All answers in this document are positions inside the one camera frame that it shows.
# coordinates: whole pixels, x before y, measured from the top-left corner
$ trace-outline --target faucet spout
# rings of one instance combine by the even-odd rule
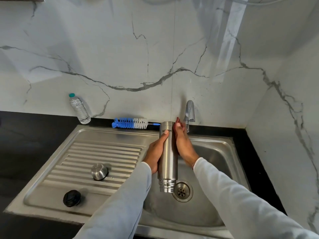
[[[186,104],[184,122],[186,123],[186,132],[189,133],[189,122],[195,121],[194,102],[189,100]]]

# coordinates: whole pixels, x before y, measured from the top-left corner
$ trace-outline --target black countertop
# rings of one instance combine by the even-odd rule
[[[0,210],[4,210],[73,129],[76,117],[0,111]],[[92,118],[90,126],[112,120]],[[158,126],[147,130],[158,131]],[[190,134],[232,137],[253,193],[285,213],[245,129],[190,126]],[[81,225],[0,213],[0,238],[73,238]]]

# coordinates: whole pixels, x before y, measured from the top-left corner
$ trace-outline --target stainless steel sink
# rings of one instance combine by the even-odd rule
[[[6,212],[85,223],[130,176],[158,132],[79,125],[8,206]],[[229,138],[189,136],[196,152],[249,189]],[[102,181],[90,168],[102,162],[110,169]],[[76,189],[85,199],[68,208],[63,195]],[[161,193],[157,174],[144,202],[136,234],[156,238],[233,238],[203,193],[194,172],[178,159],[174,193]]]

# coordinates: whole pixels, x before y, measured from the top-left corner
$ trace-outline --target long sleeve shirt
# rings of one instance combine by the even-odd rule
[[[205,159],[196,161],[194,173],[206,197],[216,207],[235,239],[319,239],[319,235],[302,228]],[[151,177],[148,164],[138,164],[131,176],[83,225],[74,239],[133,238],[151,186]]]

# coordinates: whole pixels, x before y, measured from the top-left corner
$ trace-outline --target person's left hand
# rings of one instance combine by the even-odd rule
[[[165,130],[165,132],[161,135],[161,137],[158,140],[150,144],[148,151],[145,155],[143,162],[147,163],[150,166],[152,174],[155,174],[157,172],[157,162],[163,153],[164,142],[168,138],[168,135],[169,131]]]

